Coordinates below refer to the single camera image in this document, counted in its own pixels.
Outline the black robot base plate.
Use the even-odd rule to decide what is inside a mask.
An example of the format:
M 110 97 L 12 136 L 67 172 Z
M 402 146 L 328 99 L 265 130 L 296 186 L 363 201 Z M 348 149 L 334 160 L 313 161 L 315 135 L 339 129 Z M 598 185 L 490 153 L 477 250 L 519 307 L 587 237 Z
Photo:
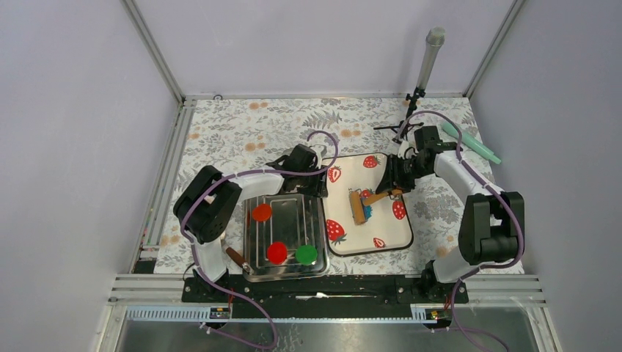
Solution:
M 185 279 L 181 300 L 223 304 L 239 319 L 383 319 L 412 318 L 412 307 L 446 309 L 469 303 L 465 284 L 426 287 L 418 276 L 333 275 L 273 282 L 250 282 L 242 275 L 220 279 L 222 292 L 194 274 Z

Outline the white strawberry print tray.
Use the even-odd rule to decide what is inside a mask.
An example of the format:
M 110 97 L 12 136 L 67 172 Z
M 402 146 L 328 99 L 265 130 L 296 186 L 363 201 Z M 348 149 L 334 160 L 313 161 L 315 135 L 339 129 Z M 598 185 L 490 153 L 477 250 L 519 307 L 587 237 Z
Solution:
M 377 191 L 387 155 L 337 158 L 327 173 L 323 199 L 330 251 L 339 257 L 409 247 L 414 233 L 398 191 Z

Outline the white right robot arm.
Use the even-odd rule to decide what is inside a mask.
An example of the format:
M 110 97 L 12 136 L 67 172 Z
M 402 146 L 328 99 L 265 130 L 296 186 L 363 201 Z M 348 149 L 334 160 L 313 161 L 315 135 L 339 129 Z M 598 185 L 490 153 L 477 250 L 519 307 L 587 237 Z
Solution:
M 524 252 L 524 199 L 518 192 L 503 191 L 461 156 L 455 142 L 441 140 L 435 126 L 414 132 L 414 155 L 409 146 L 389 155 L 376 192 L 412 191 L 417 180 L 434 175 L 443 179 L 463 202 L 458 246 L 427 265 L 420 290 L 428 301 L 441 301 L 450 284 L 480 268 L 513 265 Z

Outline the blue dough piece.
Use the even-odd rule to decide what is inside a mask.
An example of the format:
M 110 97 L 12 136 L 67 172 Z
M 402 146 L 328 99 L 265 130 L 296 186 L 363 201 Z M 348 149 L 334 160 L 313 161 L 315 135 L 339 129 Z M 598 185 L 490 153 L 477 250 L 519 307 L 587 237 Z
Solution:
M 372 212 L 373 212 L 373 209 L 370 205 L 363 206 L 363 213 L 364 213 L 365 221 L 368 221 L 370 219 L 370 217 L 372 216 Z

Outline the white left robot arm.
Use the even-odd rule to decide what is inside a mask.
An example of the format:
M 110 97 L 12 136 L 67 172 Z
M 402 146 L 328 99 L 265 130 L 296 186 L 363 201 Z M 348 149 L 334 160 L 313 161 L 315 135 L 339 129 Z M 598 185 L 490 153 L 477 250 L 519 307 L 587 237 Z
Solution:
M 199 290 L 209 301 L 227 294 L 227 266 L 221 245 L 233 211 L 239 202 L 291 192 L 320 197 L 326 174 L 335 163 L 322 164 L 321 155 L 298 144 L 287 154 L 259 169 L 224 175 L 216 167 L 203 167 L 173 207 L 180 232 L 191 244 L 196 272 L 202 278 Z

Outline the wooden double-ended dough roller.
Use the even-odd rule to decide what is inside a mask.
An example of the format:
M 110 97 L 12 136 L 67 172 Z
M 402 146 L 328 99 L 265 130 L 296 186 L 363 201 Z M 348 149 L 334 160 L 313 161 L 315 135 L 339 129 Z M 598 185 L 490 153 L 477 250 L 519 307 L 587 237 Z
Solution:
M 348 195 L 348 200 L 351 206 L 352 217 L 355 225 L 364 224 L 369 217 L 366 216 L 366 210 L 371 206 L 387 197 L 400 197 L 403 192 L 399 189 L 393 189 L 391 191 L 382 192 L 380 194 L 371 194 L 368 197 L 364 197 L 360 191 L 352 191 Z

